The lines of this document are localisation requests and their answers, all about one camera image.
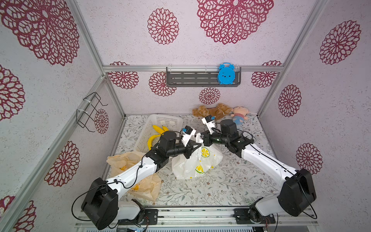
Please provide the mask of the beige plastic bag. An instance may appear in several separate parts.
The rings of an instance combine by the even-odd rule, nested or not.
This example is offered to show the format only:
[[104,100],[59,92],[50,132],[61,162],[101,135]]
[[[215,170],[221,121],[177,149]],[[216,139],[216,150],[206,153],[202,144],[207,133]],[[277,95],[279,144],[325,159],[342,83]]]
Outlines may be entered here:
[[136,198],[155,202],[161,188],[161,179],[155,173],[156,166],[144,153],[132,151],[108,157],[111,177],[109,188],[116,190],[119,198],[127,192]]

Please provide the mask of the white plastic bag lemon print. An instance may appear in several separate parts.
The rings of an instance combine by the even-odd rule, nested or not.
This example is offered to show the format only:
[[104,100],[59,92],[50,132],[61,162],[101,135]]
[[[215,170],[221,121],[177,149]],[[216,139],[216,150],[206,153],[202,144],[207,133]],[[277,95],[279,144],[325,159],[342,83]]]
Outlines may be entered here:
[[214,169],[223,160],[223,154],[216,145],[204,146],[201,134],[196,134],[196,142],[202,146],[192,153],[189,159],[179,155],[172,159],[172,172],[177,179],[195,179]]

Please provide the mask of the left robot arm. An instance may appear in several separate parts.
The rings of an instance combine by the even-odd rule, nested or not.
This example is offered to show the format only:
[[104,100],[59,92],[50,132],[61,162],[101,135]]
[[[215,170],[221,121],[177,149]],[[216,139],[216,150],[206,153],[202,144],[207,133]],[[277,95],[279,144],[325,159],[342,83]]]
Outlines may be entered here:
[[163,168],[171,157],[184,155],[190,158],[201,147],[187,136],[177,137],[176,132],[164,132],[159,141],[142,156],[140,161],[107,180],[94,180],[87,192],[81,209],[98,230],[110,226],[115,220],[128,220],[139,225],[145,218],[145,207],[138,201],[120,203],[120,199],[143,179]]

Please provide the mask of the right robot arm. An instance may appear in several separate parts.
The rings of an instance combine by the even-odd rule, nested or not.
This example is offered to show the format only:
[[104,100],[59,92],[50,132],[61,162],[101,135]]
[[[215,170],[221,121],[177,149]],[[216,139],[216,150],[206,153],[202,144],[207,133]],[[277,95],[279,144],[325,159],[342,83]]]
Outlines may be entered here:
[[231,119],[216,123],[214,117],[202,119],[208,130],[201,133],[205,146],[224,145],[231,153],[257,166],[274,180],[281,189],[279,193],[256,200],[249,206],[248,218],[253,223],[263,217],[286,212],[299,216],[316,200],[312,174],[306,170],[290,167],[270,156],[255,144],[254,136],[246,137]]

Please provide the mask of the orange-yellow banana bunch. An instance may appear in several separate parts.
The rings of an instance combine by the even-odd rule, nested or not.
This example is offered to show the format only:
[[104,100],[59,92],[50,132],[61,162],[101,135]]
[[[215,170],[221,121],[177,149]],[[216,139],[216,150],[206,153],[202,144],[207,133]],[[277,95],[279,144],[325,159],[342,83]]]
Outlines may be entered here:
[[152,135],[152,136],[148,139],[148,141],[147,141],[147,147],[148,147],[149,150],[151,150],[151,148],[153,147],[153,146],[152,146],[153,141],[154,141],[156,138],[159,138],[163,133],[165,133],[166,131],[169,130],[169,129],[168,129],[167,127],[165,127],[165,126],[163,126],[163,127],[161,128],[161,127],[159,127],[159,126],[153,125],[152,127],[153,127],[153,129],[157,132],[157,134]]

